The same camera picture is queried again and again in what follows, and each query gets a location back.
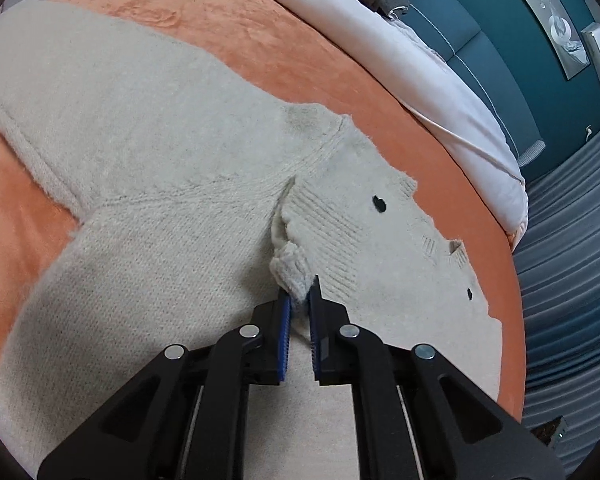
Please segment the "light grey knitted sweater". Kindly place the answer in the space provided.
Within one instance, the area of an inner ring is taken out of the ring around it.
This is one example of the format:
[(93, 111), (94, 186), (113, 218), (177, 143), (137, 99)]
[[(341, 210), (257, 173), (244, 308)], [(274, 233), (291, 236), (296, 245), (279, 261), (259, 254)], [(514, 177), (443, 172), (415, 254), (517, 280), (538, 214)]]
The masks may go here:
[(251, 393), (246, 475), (355, 478), (350, 394), (313, 379), (313, 281), (498, 394), (501, 324), (465, 246), (350, 117), (148, 27), (26, 0), (0, 16), (0, 133), (80, 224), (1, 357), (0, 437), (30, 474), (162, 348), (213, 344), (286, 289), (288, 376)]

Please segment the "teal upholstered headboard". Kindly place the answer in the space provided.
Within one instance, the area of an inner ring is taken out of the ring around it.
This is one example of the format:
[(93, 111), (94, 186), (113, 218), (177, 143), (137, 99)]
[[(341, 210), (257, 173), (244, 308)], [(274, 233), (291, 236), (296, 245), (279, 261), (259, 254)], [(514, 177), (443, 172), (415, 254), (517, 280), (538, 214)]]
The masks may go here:
[(410, 0), (399, 22), (448, 63), (500, 124), (518, 166), (545, 148), (517, 81), (480, 25), (457, 0)]

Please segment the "white pink bed sheet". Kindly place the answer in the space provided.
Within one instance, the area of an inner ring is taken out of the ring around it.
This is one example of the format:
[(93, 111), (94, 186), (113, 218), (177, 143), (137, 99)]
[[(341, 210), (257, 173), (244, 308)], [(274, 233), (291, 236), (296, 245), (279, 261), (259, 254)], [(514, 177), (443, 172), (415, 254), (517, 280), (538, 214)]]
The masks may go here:
[(413, 29), (358, 0), (275, 0), (347, 52), (443, 145), (517, 246), (528, 229), (526, 182), (483, 100)]

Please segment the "silver framed wall art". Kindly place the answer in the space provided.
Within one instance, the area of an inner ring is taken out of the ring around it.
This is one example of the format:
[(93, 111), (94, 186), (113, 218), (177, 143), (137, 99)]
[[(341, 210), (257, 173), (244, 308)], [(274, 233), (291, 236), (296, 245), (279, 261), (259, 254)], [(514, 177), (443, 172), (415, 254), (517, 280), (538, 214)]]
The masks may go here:
[(590, 65), (579, 32), (560, 0), (524, 0), (553, 47), (566, 79)]

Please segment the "orange plush bed blanket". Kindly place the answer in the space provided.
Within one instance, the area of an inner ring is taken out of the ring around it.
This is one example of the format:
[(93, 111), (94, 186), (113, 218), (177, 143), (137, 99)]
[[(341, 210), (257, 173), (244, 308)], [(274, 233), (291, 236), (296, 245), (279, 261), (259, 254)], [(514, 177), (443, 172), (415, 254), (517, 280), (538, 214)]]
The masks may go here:
[[(289, 102), (350, 115), (396, 169), (417, 181), (416, 202), (466, 247), (490, 315), (503, 331), (498, 402), (524, 407), (526, 344), (509, 240), (442, 145), (364, 68), (274, 0), (60, 0), (126, 18), (202, 47)], [(59, 256), (76, 219), (34, 182), (0, 133), (0, 359), (30, 288)]]

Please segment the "blue grey pleated curtain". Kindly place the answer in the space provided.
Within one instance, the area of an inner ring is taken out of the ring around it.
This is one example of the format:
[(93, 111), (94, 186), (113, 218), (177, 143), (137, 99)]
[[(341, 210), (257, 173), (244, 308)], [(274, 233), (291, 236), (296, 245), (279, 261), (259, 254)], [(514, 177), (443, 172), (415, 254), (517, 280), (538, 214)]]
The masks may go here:
[(573, 474), (600, 440), (600, 132), (529, 188), (514, 252), (526, 330), (524, 426), (562, 418)]

